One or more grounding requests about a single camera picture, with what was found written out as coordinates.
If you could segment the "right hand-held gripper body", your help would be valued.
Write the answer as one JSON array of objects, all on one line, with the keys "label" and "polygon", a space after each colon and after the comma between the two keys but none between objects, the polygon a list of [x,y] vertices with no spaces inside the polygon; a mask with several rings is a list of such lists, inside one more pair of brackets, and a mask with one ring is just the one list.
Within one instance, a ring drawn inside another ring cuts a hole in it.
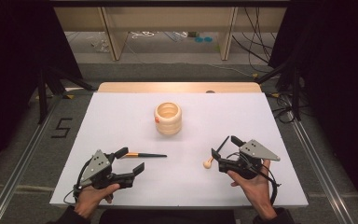
[{"label": "right hand-held gripper body", "polygon": [[244,142],[242,147],[236,153],[238,158],[233,161],[229,157],[221,157],[218,161],[218,169],[222,173],[231,170],[239,174],[242,178],[253,179],[259,175],[262,160],[280,161],[281,158],[264,147],[262,144],[252,139]]}]

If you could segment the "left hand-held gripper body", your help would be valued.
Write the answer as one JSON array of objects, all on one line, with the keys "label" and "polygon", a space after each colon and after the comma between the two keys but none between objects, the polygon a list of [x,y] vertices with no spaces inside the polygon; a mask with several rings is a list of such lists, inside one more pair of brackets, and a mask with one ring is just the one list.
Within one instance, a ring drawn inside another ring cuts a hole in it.
[{"label": "left hand-held gripper body", "polygon": [[112,184],[119,184],[122,189],[131,188],[135,178],[132,173],[117,175],[112,172],[115,153],[106,154],[98,149],[80,172],[79,188],[104,189]]}]

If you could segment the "thin black brush round tip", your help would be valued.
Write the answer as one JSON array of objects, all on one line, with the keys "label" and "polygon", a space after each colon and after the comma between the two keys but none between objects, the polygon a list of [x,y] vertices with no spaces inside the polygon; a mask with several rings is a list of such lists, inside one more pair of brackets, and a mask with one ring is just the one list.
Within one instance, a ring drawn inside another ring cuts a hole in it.
[{"label": "thin black brush round tip", "polygon": [[[228,140],[228,136],[227,136],[226,139],[223,141],[223,143],[218,147],[218,149],[216,150],[217,152],[219,152],[219,151],[222,149],[222,147],[225,145],[225,143],[227,142],[227,140]],[[212,167],[212,161],[213,161],[213,157],[211,157],[210,159],[208,159],[207,161],[205,161],[205,162],[203,163],[203,167],[204,167],[205,169],[210,169],[210,168]]]}]

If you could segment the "makeup brush with orange ferrule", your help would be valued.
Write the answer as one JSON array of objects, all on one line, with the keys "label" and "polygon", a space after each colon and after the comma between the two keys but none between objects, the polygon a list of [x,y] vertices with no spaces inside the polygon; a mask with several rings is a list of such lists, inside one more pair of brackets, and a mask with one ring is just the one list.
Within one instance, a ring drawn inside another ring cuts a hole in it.
[{"label": "makeup brush with orange ferrule", "polygon": [[127,157],[127,158],[167,158],[167,155],[155,154],[155,153],[129,152],[125,155],[125,157]]}]

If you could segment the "beige ringed brush holder cup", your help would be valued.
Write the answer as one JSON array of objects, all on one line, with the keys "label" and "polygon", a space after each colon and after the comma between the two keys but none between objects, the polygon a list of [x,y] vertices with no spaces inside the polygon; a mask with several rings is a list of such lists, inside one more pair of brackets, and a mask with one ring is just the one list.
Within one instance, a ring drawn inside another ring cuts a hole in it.
[{"label": "beige ringed brush holder cup", "polygon": [[182,128],[182,109],[174,102],[164,102],[155,108],[154,119],[159,133],[177,134]]}]

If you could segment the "person's left hand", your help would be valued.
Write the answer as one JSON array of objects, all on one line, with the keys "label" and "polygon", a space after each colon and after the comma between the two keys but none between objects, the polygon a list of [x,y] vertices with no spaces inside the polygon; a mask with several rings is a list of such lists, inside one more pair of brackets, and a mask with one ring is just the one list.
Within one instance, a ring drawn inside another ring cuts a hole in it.
[{"label": "person's left hand", "polygon": [[104,189],[95,189],[93,186],[81,190],[74,211],[85,219],[91,219],[100,202],[113,201],[113,193],[120,189],[119,184],[112,184]]}]

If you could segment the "person's right hand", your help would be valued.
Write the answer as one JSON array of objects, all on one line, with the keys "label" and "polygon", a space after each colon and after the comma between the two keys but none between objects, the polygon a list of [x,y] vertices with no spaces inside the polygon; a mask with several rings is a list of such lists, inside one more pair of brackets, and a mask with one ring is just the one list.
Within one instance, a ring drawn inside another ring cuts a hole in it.
[{"label": "person's right hand", "polygon": [[264,160],[261,174],[253,179],[244,179],[234,171],[227,174],[232,178],[232,187],[240,186],[246,198],[263,221],[272,220],[277,216],[269,198],[269,181],[264,175],[269,175],[270,161]]}]

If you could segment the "white table board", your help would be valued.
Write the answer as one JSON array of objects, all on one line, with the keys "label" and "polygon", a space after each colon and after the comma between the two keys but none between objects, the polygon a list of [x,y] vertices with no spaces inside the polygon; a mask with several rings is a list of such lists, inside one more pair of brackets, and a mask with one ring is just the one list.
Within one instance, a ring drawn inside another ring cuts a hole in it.
[{"label": "white table board", "polygon": [[[174,102],[182,109],[179,133],[158,132],[155,108]],[[130,152],[155,153],[167,158],[120,159],[113,171],[123,174],[142,162],[144,171],[129,189],[114,194],[121,208],[229,208],[248,205],[228,175],[203,163],[231,135],[254,139],[278,155],[270,165],[279,183],[276,205],[304,207],[308,201],[299,183],[266,96],[249,93],[95,93],[53,192],[51,204],[64,206],[84,163],[100,149],[105,153],[127,147]]]}]

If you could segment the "black metal stand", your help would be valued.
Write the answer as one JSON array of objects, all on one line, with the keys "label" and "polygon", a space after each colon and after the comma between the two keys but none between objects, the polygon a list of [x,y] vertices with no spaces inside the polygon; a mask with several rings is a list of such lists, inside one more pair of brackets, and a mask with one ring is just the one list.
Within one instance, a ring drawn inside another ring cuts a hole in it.
[{"label": "black metal stand", "polygon": [[292,102],[291,109],[294,115],[294,118],[300,120],[299,115],[299,92],[300,92],[300,67],[299,63],[296,60],[288,59],[278,67],[274,68],[272,71],[268,72],[266,75],[261,78],[257,78],[255,82],[257,84],[262,84],[267,80],[280,76],[275,85],[277,91],[287,91],[288,89],[292,90]]},{"label": "black metal stand", "polygon": [[96,91],[95,87],[84,82],[80,78],[70,76],[69,74],[55,67],[44,67],[39,72],[37,85],[39,96],[39,124],[43,123],[48,116],[48,97],[46,89],[50,89],[54,95],[63,95],[65,93],[65,87],[62,85],[62,79],[69,80],[70,82],[87,91]]}]

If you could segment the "wooden table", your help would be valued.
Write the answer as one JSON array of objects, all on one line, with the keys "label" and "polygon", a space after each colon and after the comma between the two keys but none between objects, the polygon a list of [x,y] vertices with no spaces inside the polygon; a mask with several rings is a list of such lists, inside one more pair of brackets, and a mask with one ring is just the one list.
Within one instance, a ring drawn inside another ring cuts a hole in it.
[{"label": "wooden table", "polygon": [[261,92],[261,88],[254,82],[104,82],[98,92],[235,93]]}]

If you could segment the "clear plastic bag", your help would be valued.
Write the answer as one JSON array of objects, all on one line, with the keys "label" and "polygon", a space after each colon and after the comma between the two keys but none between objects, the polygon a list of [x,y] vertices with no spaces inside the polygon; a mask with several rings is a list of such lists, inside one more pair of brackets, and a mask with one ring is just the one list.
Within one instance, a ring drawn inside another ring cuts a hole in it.
[{"label": "clear plastic bag", "polygon": [[109,52],[109,45],[104,37],[92,35],[87,37],[87,40],[97,52]]}]

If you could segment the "black curtain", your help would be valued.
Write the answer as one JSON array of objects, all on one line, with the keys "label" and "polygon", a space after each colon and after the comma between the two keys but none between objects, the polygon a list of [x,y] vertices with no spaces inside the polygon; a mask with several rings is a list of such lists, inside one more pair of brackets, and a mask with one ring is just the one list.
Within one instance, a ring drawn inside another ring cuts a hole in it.
[{"label": "black curtain", "polygon": [[293,54],[308,24],[303,51],[311,107],[352,184],[358,190],[358,0],[291,0],[269,65]]},{"label": "black curtain", "polygon": [[0,152],[50,66],[82,77],[49,0],[0,0]]}]

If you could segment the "beige wooden shelf unit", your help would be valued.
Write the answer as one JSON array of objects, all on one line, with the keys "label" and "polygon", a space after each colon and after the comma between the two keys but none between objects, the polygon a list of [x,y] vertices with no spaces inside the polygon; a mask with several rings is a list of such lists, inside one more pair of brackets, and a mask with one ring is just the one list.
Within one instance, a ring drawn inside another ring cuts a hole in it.
[{"label": "beige wooden shelf unit", "polygon": [[55,7],[65,32],[104,32],[111,57],[121,57],[130,31],[216,32],[222,60],[227,60],[232,35],[280,30],[284,7]]}]

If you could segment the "aluminium floor rail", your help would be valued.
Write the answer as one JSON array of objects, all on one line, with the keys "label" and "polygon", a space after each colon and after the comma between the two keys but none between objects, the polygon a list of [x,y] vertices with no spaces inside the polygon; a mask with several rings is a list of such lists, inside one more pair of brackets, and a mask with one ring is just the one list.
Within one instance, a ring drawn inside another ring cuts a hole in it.
[{"label": "aluminium floor rail", "polygon": [[309,135],[307,134],[302,122],[295,119],[293,121],[293,127],[310,161],[310,165],[316,174],[322,189],[324,190],[324,194],[329,201],[334,213],[336,214],[338,222],[340,224],[353,224],[348,207],[338,193],[338,190],[335,187],[330,175],[327,173],[314,145],[310,141]]},{"label": "aluminium floor rail", "polygon": [[3,214],[6,212],[7,207],[15,194],[16,188],[21,182],[29,163],[37,150],[43,134],[48,126],[49,120],[57,107],[59,101],[53,100],[48,106],[48,112],[42,116],[42,119],[38,121],[32,136],[27,142],[27,146],[23,148],[21,155],[16,161],[15,166],[8,172],[7,180],[4,184],[0,185],[0,220]]}]

